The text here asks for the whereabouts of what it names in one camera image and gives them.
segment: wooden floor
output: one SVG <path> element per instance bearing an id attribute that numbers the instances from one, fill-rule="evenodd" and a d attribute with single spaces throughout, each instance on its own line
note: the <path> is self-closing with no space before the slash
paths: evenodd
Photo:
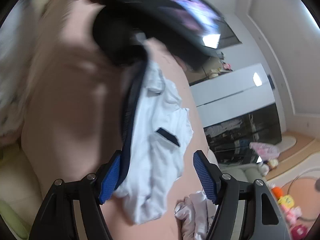
<path id="1" fill-rule="evenodd" d="M 278 157 L 279 165 L 267 174 L 267 180 L 283 174 L 304 161 L 310 155 L 320 151 L 320 141 L 317 139 L 290 131 L 285 132 L 283 135 L 294 136 L 297 142 L 292 148 L 280 154 Z"/>

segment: white cloth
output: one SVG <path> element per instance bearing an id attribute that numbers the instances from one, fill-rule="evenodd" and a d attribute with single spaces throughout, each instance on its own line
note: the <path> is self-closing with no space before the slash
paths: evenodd
<path id="1" fill-rule="evenodd" d="M 213 223 L 214 216 L 216 215 L 218 205 L 213 204 L 210 199 L 207 199 L 206 202 L 207 202 L 207 214 L 208 214 L 208 230 L 207 230 L 207 233 L 208 233 Z"/>
<path id="2" fill-rule="evenodd" d="M 175 217 L 182 220 L 183 240 L 205 240 L 208 228 L 207 197 L 203 191 L 190 194 L 174 209 Z"/>
<path id="3" fill-rule="evenodd" d="M 124 211 L 135 224 L 158 219 L 166 212 L 167 194 L 182 175 L 183 155 L 193 130 L 189 109 L 180 105 L 175 84 L 151 62 L 136 109 L 129 171 L 115 191 L 124 198 Z M 159 128 L 174 135 L 180 146 L 160 135 Z"/>
<path id="4" fill-rule="evenodd" d="M 19 0 L 0 28 L 0 136 L 23 122 L 26 77 L 36 40 L 31 0 Z"/>

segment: blue textured grip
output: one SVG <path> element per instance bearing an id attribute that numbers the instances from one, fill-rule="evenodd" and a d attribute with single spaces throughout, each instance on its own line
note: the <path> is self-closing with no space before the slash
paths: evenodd
<path id="1" fill-rule="evenodd" d="M 205 168 L 197 152 L 195 152 L 193 155 L 193 166 L 196 169 L 196 172 L 198 174 L 204 192 L 207 196 L 207 199 L 210 199 L 214 204 L 217 199 L 217 185 L 211 179 L 207 169 Z"/>
<path id="2" fill-rule="evenodd" d="M 113 190 L 119 179 L 120 173 L 120 155 L 115 158 L 115 161 L 111 165 L 108 173 L 106 174 L 101 184 L 101 192 L 99 195 L 100 203 L 105 203 L 111 198 Z"/>

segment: white cabinet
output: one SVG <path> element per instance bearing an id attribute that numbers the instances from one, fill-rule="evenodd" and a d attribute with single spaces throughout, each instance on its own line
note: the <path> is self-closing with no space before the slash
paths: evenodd
<path id="1" fill-rule="evenodd" d="M 247 114 L 275 102 L 261 64 L 201 82 L 191 86 L 191 91 L 203 127 Z"/>

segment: stuffed toy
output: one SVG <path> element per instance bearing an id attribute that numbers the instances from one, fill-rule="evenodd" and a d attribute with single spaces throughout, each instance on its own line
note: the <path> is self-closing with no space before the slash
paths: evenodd
<path id="1" fill-rule="evenodd" d="M 294 206 L 294 200 L 290 195 L 285 195 L 278 200 L 279 205 L 285 205 L 287 208 L 292 208 Z"/>
<path id="2" fill-rule="evenodd" d="M 277 166 L 278 166 L 279 162 L 277 159 L 270 159 L 268 162 L 267 162 L 267 165 L 269 166 L 270 170 L 273 170 L 275 169 Z"/>
<path id="3" fill-rule="evenodd" d="M 282 189 L 280 187 L 273 187 L 271 189 L 271 192 L 277 198 L 277 200 L 279 200 L 281 197 L 284 196 L 283 191 L 282 191 Z"/>
<path id="4" fill-rule="evenodd" d="M 262 176 L 266 176 L 269 172 L 269 166 L 262 163 L 262 165 L 259 165 L 258 170 L 262 174 Z"/>
<path id="5" fill-rule="evenodd" d="M 301 208 L 288 208 L 284 204 L 280 205 L 281 210 L 285 215 L 285 220 L 289 223 L 290 227 L 293 227 L 297 223 L 297 218 L 302 216 Z"/>
<path id="6" fill-rule="evenodd" d="M 305 225 L 298 225 L 293 227 L 291 230 L 292 240 L 302 240 L 308 233 L 308 228 Z"/>

